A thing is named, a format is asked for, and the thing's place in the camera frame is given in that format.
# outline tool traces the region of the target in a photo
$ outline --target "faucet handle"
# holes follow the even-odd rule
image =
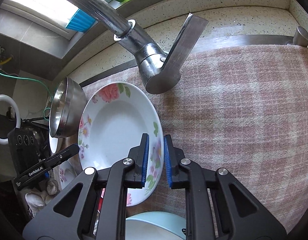
[[[293,38],[293,45],[298,45],[302,47],[308,46],[308,32],[303,27],[298,26]]]
[[[187,59],[197,40],[204,31],[208,20],[189,14],[168,55],[159,56],[163,63],[161,71],[146,82],[151,94],[161,94],[172,89],[180,80],[180,68]]]

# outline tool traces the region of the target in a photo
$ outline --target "light blue bowl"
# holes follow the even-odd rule
[[[89,16],[81,9],[78,9],[65,28],[75,30],[77,32],[85,32],[93,25],[94,22],[95,19],[93,17]]]
[[[138,239],[186,239],[182,229],[186,219],[172,213],[153,211],[137,214],[126,219],[126,240]]]

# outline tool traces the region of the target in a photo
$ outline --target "stainless steel bowl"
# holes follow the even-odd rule
[[[80,85],[65,77],[52,101],[49,119],[51,136],[66,138],[77,133],[86,104],[86,95]]]

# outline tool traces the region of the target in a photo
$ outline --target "blue brush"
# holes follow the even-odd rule
[[[168,147],[167,147],[167,141],[166,136],[164,136],[164,161],[165,161],[165,169],[166,169],[166,178],[169,187],[172,187],[172,166],[170,162]]]
[[[65,28],[77,32],[86,32],[94,22],[95,19],[93,17],[78,9]]]
[[[143,184],[143,187],[145,187],[145,182],[146,182],[147,164],[149,162],[149,150],[150,150],[150,136],[147,135],[144,157],[143,157],[143,164],[142,164],[142,184]]]

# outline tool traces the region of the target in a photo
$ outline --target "window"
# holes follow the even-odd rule
[[[4,0],[1,8],[31,20],[70,40],[75,31],[66,29],[78,8],[67,0]]]

